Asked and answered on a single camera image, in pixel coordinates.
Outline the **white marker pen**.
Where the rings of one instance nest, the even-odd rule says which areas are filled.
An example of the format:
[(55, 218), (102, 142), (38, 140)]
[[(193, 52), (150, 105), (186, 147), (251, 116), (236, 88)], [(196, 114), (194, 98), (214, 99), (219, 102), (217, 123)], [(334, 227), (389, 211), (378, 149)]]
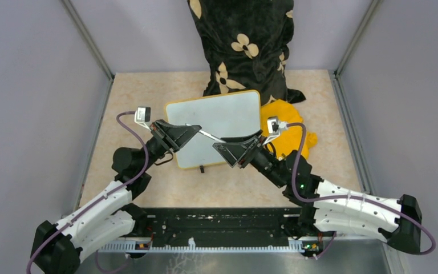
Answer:
[(212, 140), (214, 143), (226, 143), (225, 140), (223, 140), (223, 139), (221, 139), (221, 138), (219, 138), (219, 137), (217, 137), (217, 136), (215, 136), (215, 135), (213, 135), (213, 134), (211, 134), (211, 133), (206, 132), (205, 130), (202, 129), (202, 127), (201, 127), (200, 125), (198, 125), (198, 126), (199, 126), (200, 129), (199, 129), (198, 133), (196, 133), (196, 134), (194, 135), (194, 137), (192, 138), (192, 140), (195, 140), (199, 135), (202, 135), (202, 136), (204, 136), (204, 137), (206, 137), (206, 138), (209, 138), (209, 139)]

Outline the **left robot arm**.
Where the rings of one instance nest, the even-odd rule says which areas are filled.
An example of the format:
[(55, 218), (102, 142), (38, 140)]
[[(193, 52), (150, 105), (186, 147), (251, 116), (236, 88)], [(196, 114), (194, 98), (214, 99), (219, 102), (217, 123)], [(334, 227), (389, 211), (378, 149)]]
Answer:
[(146, 233), (147, 214), (133, 200), (151, 181), (147, 170), (167, 153), (185, 147), (202, 127), (156, 120), (147, 128), (152, 137), (146, 142), (138, 138), (141, 148), (120, 147), (114, 152), (112, 168), (117, 174), (104, 190), (68, 216), (38, 226), (27, 273), (33, 264), (44, 273), (75, 273), (107, 243), (130, 233)]

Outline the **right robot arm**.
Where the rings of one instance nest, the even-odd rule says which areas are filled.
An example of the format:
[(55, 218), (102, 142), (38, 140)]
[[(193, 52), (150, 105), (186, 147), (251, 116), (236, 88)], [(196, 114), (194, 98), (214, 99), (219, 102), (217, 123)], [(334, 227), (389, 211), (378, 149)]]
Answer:
[(277, 159), (263, 144), (259, 133), (244, 138), (225, 138), (213, 148), (231, 167), (254, 167), (290, 202), (301, 207), (300, 232), (340, 232), (378, 239), (398, 251), (421, 254), (422, 213), (417, 198), (383, 198), (338, 186), (312, 174), (312, 166), (292, 151)]

